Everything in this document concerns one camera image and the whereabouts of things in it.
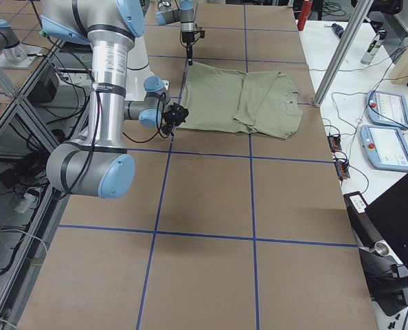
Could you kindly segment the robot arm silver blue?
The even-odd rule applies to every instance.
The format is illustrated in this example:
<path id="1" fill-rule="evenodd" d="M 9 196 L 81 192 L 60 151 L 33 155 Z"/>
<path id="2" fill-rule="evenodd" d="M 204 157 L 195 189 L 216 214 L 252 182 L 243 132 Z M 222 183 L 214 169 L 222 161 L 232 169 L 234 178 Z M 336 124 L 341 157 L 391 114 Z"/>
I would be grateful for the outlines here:
<path id="1" fill-rule="evenodd" d="M 158 25 L 181 24 L 180 42 L 185 48 L 188 65 L 193 65 L 193 44 L 199 32 L 195 29 L 193 1 L 180 1 L 176 8 L 170 1 L 158 1 L 157 9 L 155 18 Z"/>
<path id="2" fill-rule="evenodd" d="M 88 126 L 49 156 L 48 180 L 63 196 L 120 198 L 135 174 L 135 160 L 122 141 L 123 122 L 138 120 L 171 135 L 189 114 L 171 100 L 158 76 L 141 81 L 143 100 L 126 101 L 128 54 L 144 34 L 141 3 L 44 1 L 41 21 L 48 35 L 90 45 L 93 52 Z"/>

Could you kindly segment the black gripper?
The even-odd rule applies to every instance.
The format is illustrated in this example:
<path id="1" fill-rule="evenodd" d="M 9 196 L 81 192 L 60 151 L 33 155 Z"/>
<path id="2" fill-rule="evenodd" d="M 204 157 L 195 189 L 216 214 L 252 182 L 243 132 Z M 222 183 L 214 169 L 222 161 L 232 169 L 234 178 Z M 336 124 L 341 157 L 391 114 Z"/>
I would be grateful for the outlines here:
<path id="1" fill-rule="evenodd" d="M 193 65 L 193 44 L 195 43 L 195 33 L 193 31 L 181 32 L 181 44 L 186 49 L 188 65 Z"/>
<path id="2" fill-rule="evenodd" d="M 178 127 L 185 122 L 189 115 L 189 110 L 178 103 L 172 103 L 168 106 L 167 111 L 164 112 L 164 121 L 169 129 Z"/>

